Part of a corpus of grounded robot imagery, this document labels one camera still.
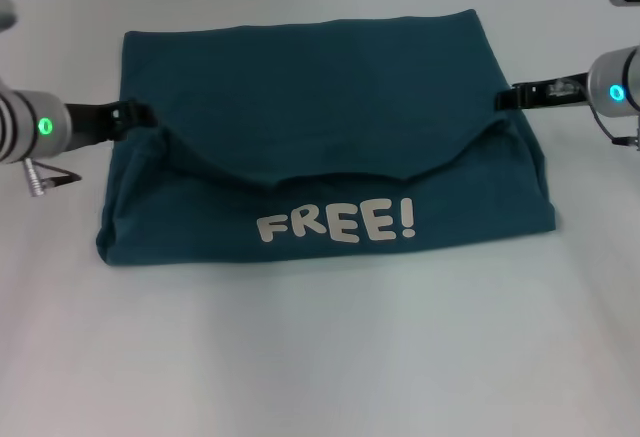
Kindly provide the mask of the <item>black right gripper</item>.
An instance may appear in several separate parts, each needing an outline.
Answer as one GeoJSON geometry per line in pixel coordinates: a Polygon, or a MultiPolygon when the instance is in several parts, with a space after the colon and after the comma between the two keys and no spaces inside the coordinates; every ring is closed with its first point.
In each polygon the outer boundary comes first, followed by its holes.
{"type": "Polygon", "coordinates": [[[509,90],[498,92],[494,99],[496,110],[550,108],[585,105],[587,73],[557,77],[543,81],[514,84],[509,90]]]}

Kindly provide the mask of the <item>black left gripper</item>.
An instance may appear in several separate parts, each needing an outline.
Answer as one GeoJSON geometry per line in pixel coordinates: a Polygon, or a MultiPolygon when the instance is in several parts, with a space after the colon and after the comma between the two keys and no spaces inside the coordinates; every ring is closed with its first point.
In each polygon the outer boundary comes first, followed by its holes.
{"type": "Polygon", "coordinates": [[[104,105],[66,104],[71,121],[68,148],[83,148],[117,141],[118,127],[156,127],[152,109],[135,100],[104,105]]]}

